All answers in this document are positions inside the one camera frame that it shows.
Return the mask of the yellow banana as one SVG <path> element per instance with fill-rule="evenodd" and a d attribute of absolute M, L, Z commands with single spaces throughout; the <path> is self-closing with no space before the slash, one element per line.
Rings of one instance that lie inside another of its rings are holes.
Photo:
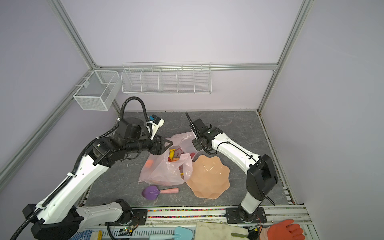
<path fill-rule="evenodd" d="M 177 162 L 183 153 L 184 153 L 184 151 L 181 148 L 170 149 L 168 162 Z M 179 166 L 179 171 L 180 171 L 181 178 L 184 179 L 184 172 L 183 172 L 183 166 L 182 165 Z"/>

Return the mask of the orange tangerine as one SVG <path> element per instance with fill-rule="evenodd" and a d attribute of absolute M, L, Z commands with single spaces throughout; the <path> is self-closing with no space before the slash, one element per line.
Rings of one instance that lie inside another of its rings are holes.
<path fill-rule="evenodd" d="M 146 163 L 145 163 L 145 165 L 144 165 L 144 167 L 145 167 L 146 169 L 150 169 L 151 166 L 153 165 L 153 163 L 154 163 L 153 160 L 147 160 Z"/>

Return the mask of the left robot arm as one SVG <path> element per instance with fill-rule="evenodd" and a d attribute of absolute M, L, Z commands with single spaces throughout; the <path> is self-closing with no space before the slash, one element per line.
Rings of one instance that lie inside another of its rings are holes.
<path fill-rule="evenodd" d="M 12 235 L 15 240 L 32 223 L 32 234 L 37 240 L 69 240 L 78 231 L 97 224 L 130 224 L 134 218 L 132 208 L 124 200 L 116 200 L 96 207 L 76 207 L 76 202 L 93 182 L 128 154 L 139 155 L 148 151 L 163 154 L 172 142 L 157 135 L 164 120 L 156 115 L 146 122 L 137 118 L 120 118 L 118 125 L 89 143 L 78 157 L 67 178 L 44 200 L 29 204 L 23 214 L 26 220 Z"/>

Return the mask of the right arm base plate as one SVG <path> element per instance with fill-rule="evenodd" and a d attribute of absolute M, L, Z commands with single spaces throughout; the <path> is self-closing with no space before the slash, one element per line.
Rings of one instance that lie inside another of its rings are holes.
<path fill-rule="evenodd" d="M 258 207 L 249 214 L 241 206 L 228 207 L 225 209 L 225 218 L 228 224 L 264 224 L 267 217 L 264 208 Z"/>

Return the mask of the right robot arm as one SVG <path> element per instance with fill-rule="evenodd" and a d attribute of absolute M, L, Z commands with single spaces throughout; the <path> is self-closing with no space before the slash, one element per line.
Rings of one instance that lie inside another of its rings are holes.
<path fill-rule="evenodd" d="M 247 175 L 247 193 L 239 209 L 246 216 L 253 215 L 280 181 L 272 158 L 243 148 L 216 127 L 193 130 L 193 134 L 196 138 L 193 144 L 197 150 L 204 150 L 210 155 L 221 153 Z"/>

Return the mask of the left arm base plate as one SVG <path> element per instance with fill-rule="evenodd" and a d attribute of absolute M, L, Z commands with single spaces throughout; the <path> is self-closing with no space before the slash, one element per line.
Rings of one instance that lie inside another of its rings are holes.
<path fill-rule="evenodd" d="M 123 215 L 115 222 L 109 222 L 110 226 L 143 226 L 146 224 L 147 209 L 133 209 L 123 212 Z"/>

